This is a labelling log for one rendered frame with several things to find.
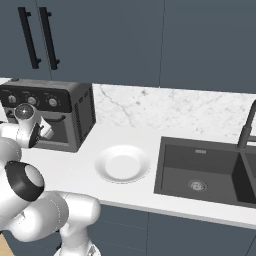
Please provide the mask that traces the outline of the dark blue base cupboard door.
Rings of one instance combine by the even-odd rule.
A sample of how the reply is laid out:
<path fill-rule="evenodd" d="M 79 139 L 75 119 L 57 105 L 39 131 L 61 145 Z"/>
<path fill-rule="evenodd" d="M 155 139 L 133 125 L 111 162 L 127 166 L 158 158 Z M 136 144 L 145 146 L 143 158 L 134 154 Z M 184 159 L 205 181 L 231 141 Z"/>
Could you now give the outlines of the dark blue base cupboard door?
<path fill-rule="evenodd" d="M 256 231 L 150 213 L 147 256 L 246 256 Z"/>
<path fill-rule="evenodd" d="M 102 256 L 146 256 L 148 213 L 101 205 L 97 222 L 88 227 Z"/>

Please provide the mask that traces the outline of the dark grey toaster oven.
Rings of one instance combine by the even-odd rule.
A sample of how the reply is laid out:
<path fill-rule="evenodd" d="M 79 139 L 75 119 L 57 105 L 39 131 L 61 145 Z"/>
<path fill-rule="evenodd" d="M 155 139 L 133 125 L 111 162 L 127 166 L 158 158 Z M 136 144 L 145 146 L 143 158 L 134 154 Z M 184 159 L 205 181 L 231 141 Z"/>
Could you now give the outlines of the dark grey toaster oven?
<path fill-rule="evenodd" d="M 16 97 L 10 103 L 8 96 Z M 37 100 L 33 105 L 44 118 L 57 119 L 62 115 L 67 135 L 64 143 L 41 140 L 36 148 L 77 152 L 96 123 L 92 85 L 88 83 L 18 79 L 0 85 L 0 102 L 4 112 L 14 109 L 21 103 L 28 103 L 29 97 Z M 57 101 L 57 106 L 49 105 L 49 99 Z"/>

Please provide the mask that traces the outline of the toaster oven glass door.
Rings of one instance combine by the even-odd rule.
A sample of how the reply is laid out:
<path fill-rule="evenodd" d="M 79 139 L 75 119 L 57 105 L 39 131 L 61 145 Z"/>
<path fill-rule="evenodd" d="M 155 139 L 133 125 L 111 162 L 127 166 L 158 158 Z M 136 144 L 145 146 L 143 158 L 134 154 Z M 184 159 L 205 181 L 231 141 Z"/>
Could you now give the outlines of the toaster oven glass door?
<path fill-rule="evenodd" d="M 20 104 L 13 111 L 17 123 L 0 121 L 0 137 L 16 141 L 22 148 L 33 148 L 39 141 L 44 140 L 40 136 L 41 113 L 32 105 Z M 54 123 L 48 122 L 54 131 L 50 142 L 64 143 L 67 135 L 63 121 Z"/>

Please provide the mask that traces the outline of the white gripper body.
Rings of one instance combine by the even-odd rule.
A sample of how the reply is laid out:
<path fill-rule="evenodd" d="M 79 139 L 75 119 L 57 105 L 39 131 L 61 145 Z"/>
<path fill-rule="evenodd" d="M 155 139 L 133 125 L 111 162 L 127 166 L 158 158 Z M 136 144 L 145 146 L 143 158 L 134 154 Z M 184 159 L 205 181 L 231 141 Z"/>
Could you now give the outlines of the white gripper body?
<path fill-rule="evenodd" d="M 43 117 L 40 118 L 40 136 L 45 139 L 51 139 L 54 135 L 52 126 L 45 121 Z"/>

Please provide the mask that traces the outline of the white round plate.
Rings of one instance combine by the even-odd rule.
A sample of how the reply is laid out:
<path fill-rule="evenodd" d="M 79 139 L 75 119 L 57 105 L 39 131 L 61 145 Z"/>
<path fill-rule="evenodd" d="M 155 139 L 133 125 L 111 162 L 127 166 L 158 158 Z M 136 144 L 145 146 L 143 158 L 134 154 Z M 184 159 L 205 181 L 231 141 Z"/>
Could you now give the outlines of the white round plate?
<path fill-rule="evenodd" d="M 99 154 L 95 169 L 108 182 L 127 184 L 143 178 L 150 171 L 150 159 L 138 147 L 116 145 Z"/>

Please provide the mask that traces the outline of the dark blue wall cupboard door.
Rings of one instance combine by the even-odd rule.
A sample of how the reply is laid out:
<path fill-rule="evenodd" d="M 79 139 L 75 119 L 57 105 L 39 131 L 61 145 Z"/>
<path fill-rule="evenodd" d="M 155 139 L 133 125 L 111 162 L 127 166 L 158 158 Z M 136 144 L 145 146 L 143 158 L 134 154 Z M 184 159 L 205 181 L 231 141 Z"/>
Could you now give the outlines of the dark blue wall cupboard door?
<path fill-rule="evenodd" d="M 164 0 L 36 0 L 59 61 L 54 80 L 159 85 Z"/>
<path fill-rule="evenodd" d="M 19 7 L 31 13 L 28 18 L 37 57 L 38 69 L 33 69 L 25 42 Z M 0 0 L 0 77 L 50 80 L 46 47 L 35 0 Z"/>
<path fill-rule="evenodd" d="M 256 93 L 256 0 L 166 0 L 160 86 Z"/>

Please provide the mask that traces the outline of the black sink tap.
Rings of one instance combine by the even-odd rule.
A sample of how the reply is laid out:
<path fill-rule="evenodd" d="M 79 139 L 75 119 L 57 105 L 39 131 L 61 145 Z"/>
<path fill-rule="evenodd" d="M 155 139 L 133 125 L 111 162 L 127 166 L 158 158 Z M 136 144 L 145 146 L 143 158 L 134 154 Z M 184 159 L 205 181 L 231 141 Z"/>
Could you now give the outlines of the black sink tap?
<path fill-rule="evenodd" d="M 256 114 L 256 100 L 253 101 L 246 123 L 242 127 L 242 130 L 238 139 L 238 143 L 237 143 L 237 148 L 239 150 L 245 150 L 248 142 L 256 143 L 256 136 L 251 135 L 252 123 L 253 123 L 255 114 Z"/>

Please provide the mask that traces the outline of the dark grey double sink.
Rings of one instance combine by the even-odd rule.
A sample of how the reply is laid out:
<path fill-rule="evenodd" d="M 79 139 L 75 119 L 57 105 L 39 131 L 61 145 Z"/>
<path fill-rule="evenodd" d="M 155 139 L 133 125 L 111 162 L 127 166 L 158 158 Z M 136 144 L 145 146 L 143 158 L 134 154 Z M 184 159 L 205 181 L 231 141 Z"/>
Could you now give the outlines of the dark grey double sink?
<path fill-rule="evenodd" d="M 256 209 L 256 148 L 163 137 L 154 192 Z"/>

